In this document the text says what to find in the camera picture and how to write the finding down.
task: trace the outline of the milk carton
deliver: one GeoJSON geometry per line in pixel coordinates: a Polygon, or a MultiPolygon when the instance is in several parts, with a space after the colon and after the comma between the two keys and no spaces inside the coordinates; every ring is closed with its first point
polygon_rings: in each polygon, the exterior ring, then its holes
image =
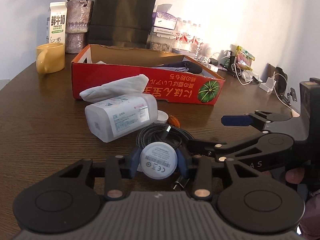
{"type": "Polygon", "coordinates": [[[66,2],[51,2],[47,18],[47,43],[65,43],[66,2]]]}

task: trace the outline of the tangled wires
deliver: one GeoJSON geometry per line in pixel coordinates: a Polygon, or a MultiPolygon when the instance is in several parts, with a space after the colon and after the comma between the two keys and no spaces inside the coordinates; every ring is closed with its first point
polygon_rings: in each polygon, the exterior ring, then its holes
{"type": "Polygon", "coordinates": [[[152,123],[139,132],[136,143],[141,150],[152,142],[165,142],[177,149],[190,139],[193,139],[193,136],[181,128],[164,123],[152,123]]]}

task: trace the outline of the textured ceramic vase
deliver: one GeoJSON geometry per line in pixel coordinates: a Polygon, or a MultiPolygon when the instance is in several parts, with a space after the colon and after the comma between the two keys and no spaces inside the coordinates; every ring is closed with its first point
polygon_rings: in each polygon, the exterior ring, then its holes
{"type": "Polygon", "coordinates": [[[87,45],[93,1],[71,0],[67,2],[66,53],[79,53],[87,45]]]}

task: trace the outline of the dark brown tabletop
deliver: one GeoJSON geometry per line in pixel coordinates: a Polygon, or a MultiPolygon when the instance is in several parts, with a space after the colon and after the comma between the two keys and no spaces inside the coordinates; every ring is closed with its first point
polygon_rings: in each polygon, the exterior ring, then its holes
{"type": "MultiPolygon", "coordinates": [[[[60,72],[41,75],[33,63],[0,91],[0,239],[18,232],[12,213],[15,196],[58,170],[89,157],[103,161],[107,155],[127,154],[137,132],[103,143],[90,133],[84,115],[89,104],[72,97],[70,61],[60,72]]],[[[224,127],[224,114],[264,110],[290,114],[274,94],[256,84],[240,85],[219,71],[226,82],[215,106],[158,101],[158,109],[176,116],[195,138],[230,142],[257,132],[253,127],[224,127]]],[[[103,191],[97,179],[95,190],[103,191]]],[[[171,190],[174,178],[155,181],[139,173],[126,181],[128,190],[171,190]]]]}

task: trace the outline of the cardboard box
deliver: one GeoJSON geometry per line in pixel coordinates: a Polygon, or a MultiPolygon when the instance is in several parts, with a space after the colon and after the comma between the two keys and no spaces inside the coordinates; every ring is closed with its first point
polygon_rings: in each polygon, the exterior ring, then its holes
{"type": "Polygon", "coordinates": [[[174,103],[214,105],[225,80],[188,56],[149,49],[86,46],[71,62],[72,90],[75,99],[91,87],[121,78],[145,74],[149,78],[144,93],[174,103]],[[192,74],[151,67],[179,61],[200,65],[202,73],[192,74]]]}

